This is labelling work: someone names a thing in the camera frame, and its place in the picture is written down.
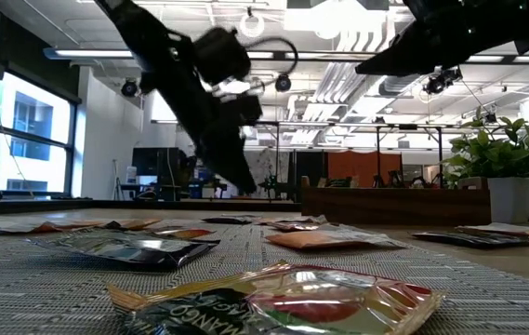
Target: ceiling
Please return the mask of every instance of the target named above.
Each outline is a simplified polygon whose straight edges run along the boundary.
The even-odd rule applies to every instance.
[[[397,5],[402,1],[391,0],[390,2]],[[240,20],[245,14],[244,5],[229,8],[213,4],[213,6],[185,7],[156,5],[146,8],[168,28],[185,33],[191,38],[199,37],[213,25],[225,28],[240,25]],[[313,31],[287,31],[284,28],[285,14],[289,12],[286,7],[286,0],[268,0],[265,10],[258,10],[259,7],[255,6],[255,12],[260,13],[265,22],[264,31],[258,38],[280,35],[291,40],[300,51],[338,50],[349,44],[347,37],[350,35],[346,34],[341,35],[343,38],[337,36],[332,39],[323,39]],[[111,22],[94,3],[88,3],[86,0],[0,0],[0,11],[54,47],[126,48]],[[389,19],[386,19],[386,23],[381,23],[377,27],[365,27],[366,32],[356,34],[348,50],[379,51],[387,47],[394,33],[402,29],[411,19],[406,7],[393,6],[390,8]],[[324,22],[324,20],[325,16],[322,15],[321,25],[336,24],[336,22]],[[253,28],[255,23],[248,21],[247,25]],[[241,29],[238,38],[242,43],[254,40],[242,33]],[[266,45],[265,48],[286,49],[282,45],[275,44]],[[487,52],[515,53],[515,48],[513,44],[508,44]],[[93,66],[95,75],[117,90],[125,78],[139,76],[139,68],[132,60],[102,60],[83,64]],[[252,65],[252,75],[267,79],[273,78],[290,64],[278,61],[254,61]],[[333,66],[338,71],[336,65],[302,61],[291,74],[293,85],[289,92],[279,93],[273,87],[269,87],[260,98],[264,106],[264,119],[286,120],[289,115],[296,115],[292,114],[288,108],[290,97],[310,97],[320,93],[320,90],[324,88],[324,80],[329,78]],[[428,97],[421,92],[424,78],[415,78],[415,81],[408,83],[406,90],[393,97],[394,99],[387,100],[385,106],[381,105],[383,107],[380,106],[381,108],[369,112],[367,102],[376,101],[362,100],[362,97],[370,94],[369,88],[373,84],[371,78],[354,75],[352,73],[354,64],[341,66],[344,68],[340,69],[342,72],[337,77],[341,79],[335,79],[332,82],[334,86],[326,88],[328,92],[337,93],[342,88],[350,87],[352,92],[344,101],[346,108],[336,108],[333,116],[344,120],[347,117],[345,113],[351,112],[358,118],[350,119],[350,122],[364,120],[369,122],[370,117],[380,113],[385,116],[387,122],[394,123],[425,123],[428,120],[455,123],[461,120],[464,113],[474,110],[478,101],[483,104],[496,105],[498,114],[516,116],[519,111],[519,102],[529,99],[529,66],[463,65],[461,70],[466,85],[456,83],[441,96],[427,101]],[[391,112],[390,114],[385,113],[386,108]],[[318,115],[318,119],[312,118],[309,121],[324,121],[320,119],[321,115]]]

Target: table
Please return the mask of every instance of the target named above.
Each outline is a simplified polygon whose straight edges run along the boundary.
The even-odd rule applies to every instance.
[[[123,219],[161,215],[192,219],[212,214],[89,209],[46,216]],[[301,253],[266,243],[264,236],[276,234],[270,227],[198,222],[192,226],[216,231],[209,238],[220,238],[221,243],[202,258],[170,273],[142,272],[122,263],[39,248],[25,243],[23,236],[0,236],[0,333],[124,333],[110,305],[105,283],[150,293],[286,260],[383,275],[446,290],[443,306],[418,334],[529,334],[529,279],[439,250],[447,249],[446,246],[426,249],[403,243],[407,248],[391,251]],[[388,233],[401,235],[404,240],[402,230]],[[458,251],[457,256],[464,254]]]

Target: window frame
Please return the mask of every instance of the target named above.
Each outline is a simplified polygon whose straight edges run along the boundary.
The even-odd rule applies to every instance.
[[[74,136],[75,136],[75,118],[76,118],[76,111],[77,111],[77,101],[72,101],[69,99],[66,99],[59,93],[55,92],[52,89],[48,89],[47,87],[39,86],[37,83],[35,83],[33,80],[29,80],[23,75],[20,75],[18,73],[7,71],[7,74],[12,74],[18,79],[21,79],[23,81],[26,81],[27,83],[34,85],[40,89],[43,89],[44,91],[51,93],[61,99],[66,100],[70,104],[70,125],[69,125],[69,131],[68,131],[68,142],[60,142],[51,140],[39,135],[34,135],[25,131],[16,130],[11,127],[0,127],[0,134],[6,134],[12,137],[16,137],[19,139],[24,139],[27,141],[47,144],[49,146],[55,146],[59,147],[65,150],[66,152],[66,168],[65,168],[65,176],[64,176],[64,186],[63,186],[63,192],[41,192],[41,191],[33,191],[33,195],[35,197],[37,196],[70,196],[72,194],[72,171],[73,171],[73,154],[74,154]],[[29,195],[30,192],[28,190],[23,191],[1,191],[3,195],[6,196],[19,196],[19,195]]]

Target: robotic arm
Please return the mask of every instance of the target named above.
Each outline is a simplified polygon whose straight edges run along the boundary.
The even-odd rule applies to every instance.
[[[115,24],[142,69],[142,93],[156,89],[161,94],[205,165],[239,189],[255,192],[239,129],[254,125],[262,116],[258,97],[243,94],[221,99],[206,92],[200,81],[202,78],[216,87],[229,78],[248,75],[251,61],[235,37],[236,31],[217,27],[192,42],[189,36],[167,29],[132,0],[95,2]],[[282,42],[297,57],[295,47]]]

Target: desk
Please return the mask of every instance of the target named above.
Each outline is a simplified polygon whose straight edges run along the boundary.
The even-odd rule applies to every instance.
[[[220,213],[85,209],[36,215],[199,219],[213,214]],[[263,215],[286,217],[287,213]],[[529,279],[484,266],[525,271],[524,275],[529,276],[529,248],[495,252],[451,248],[409,239],[405,229],[413,229],[411,226],[393,230],[366,226],[410,244],[403,244],[405,249],[390,251],[368,248],[302,253],[265,242],[264,236],[278,234],[266,226],[199,221],[191,226],[216,231],[208,238],[222,242],[172,273],[142,272],[118,262],[39,248],[25,243],[23,236],[0,236],[0,333],[124,333],[105,292],[105,282],[149,293],[185,282],[254,271],[287,260],[384,275],[447,290],[442,307],[417,335],[529,334]]]

